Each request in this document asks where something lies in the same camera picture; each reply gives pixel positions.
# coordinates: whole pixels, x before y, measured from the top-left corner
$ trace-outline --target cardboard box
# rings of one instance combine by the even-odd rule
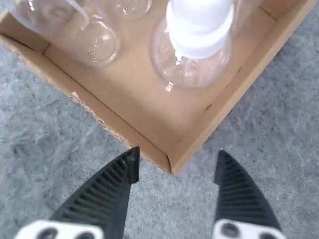
[[[147,16],[114,18],[125,32],[125,49],[113,64],[92,69],[70,59],[21,26],[7,12],[0,39],[41,77],[80,102],[105,130],[163,170],[177,174],[281,49],[316,0],[267,0],[234,41],[225,74],[202,90],[165,91],[149,59],[150,38],[166,0]]]

